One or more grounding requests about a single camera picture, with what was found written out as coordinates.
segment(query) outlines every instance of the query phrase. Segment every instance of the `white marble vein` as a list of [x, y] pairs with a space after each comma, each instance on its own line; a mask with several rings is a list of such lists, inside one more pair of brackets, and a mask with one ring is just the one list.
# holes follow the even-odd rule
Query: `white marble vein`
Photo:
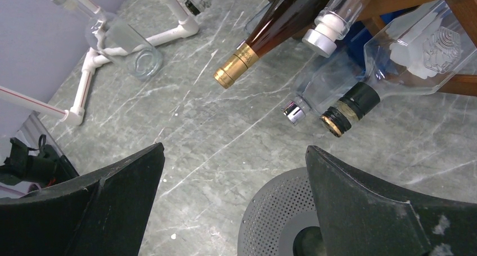
[[[213, 73], [267, 3], [227, 1], [214, 0], [196, 17], [199, 34], [158, 47], [164, 65], [147, 82], [113, 64], [98, 69], [81, 126], [42, 117], [81, 174], [164, 144], [162, 182], [140, 255], [236, 255], [249, 201], [276, 175], [304, 167], [308, 145], [406, 188], [477, 202], [477, 98], [390, 97], [340, 139], [312, 115], [293, 127], [280, 108], [316, 56], [290, 39], [224, 90]], [[177, 26], [157, 0], [127, 0], [119, 14], [145, 37]], [[79, 70], [50, 103], [71, 107]]]

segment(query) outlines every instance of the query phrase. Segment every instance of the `bottle label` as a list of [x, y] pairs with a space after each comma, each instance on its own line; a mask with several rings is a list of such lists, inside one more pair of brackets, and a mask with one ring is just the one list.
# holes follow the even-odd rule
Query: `bottle label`
[[258, 55], [247, 45], [243, 43], [240, 48], [235, 52], [235, 55], [244, 62], [247, 68], [251, 67], [257, 60]]
[[444, 74], [461, 58], [460, 35], [440, 27], [424, 42], [424, 66]]

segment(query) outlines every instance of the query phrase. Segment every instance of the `brown glass bottle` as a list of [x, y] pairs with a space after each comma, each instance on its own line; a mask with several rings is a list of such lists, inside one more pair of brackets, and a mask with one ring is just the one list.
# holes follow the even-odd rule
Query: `brown glass bottle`
[[255, 30], [219, 68], [214, 78], [225, 89], [258, 59], [311, 24], [329, 0], [275, 0]]

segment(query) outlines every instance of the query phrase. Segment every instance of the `gray wall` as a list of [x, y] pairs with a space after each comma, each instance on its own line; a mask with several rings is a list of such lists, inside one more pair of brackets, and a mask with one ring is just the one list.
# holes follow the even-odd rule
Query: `gray wall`
[[[124, 2], [93, 1], [108, 11]], [[47, 102], [88, 49], [84, 28], [49, 0], [0, 0], [0, 86]], [[30, 113], [0, 100], [0, 137], [13, 136]]]

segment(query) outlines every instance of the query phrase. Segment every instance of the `amber liquid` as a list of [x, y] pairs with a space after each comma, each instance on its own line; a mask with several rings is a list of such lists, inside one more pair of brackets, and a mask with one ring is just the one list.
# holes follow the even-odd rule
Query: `amber liquid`
[[329, 0], [275, 0], [245, 41], [262, 57], [310, 25]]

